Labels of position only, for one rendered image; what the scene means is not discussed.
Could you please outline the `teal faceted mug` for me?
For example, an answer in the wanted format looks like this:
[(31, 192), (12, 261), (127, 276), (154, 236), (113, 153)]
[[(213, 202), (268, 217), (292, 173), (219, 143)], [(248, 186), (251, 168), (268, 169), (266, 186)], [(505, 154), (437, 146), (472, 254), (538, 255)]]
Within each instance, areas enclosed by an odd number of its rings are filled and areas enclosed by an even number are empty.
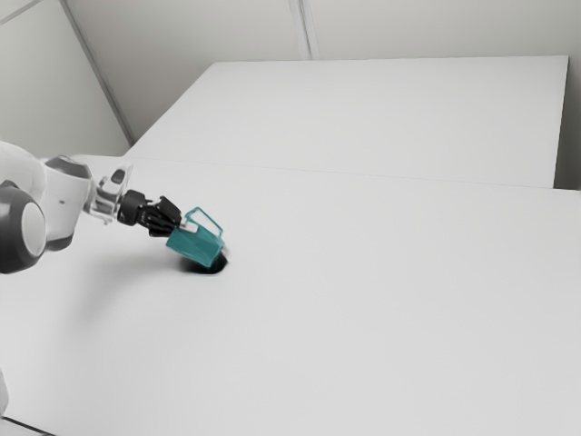
[(195, 207), (171, 232), (166, 246), (203, 267), (210, 267), (222, 253), (222, 234), (220, 225), (201, 207)]

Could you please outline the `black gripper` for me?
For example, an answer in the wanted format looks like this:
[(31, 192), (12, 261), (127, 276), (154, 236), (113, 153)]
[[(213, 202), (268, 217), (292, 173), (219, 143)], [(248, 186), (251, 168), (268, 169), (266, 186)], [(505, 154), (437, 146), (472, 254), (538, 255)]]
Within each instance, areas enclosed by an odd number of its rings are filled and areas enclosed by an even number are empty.
[(121, 199), (116, 219), (119, 223), (148, 229), (151, 237), (169, 237), (173, 230), (182, 226), (181, 210), (165, 196), (152, 203), (143, 193), (128, 190)]

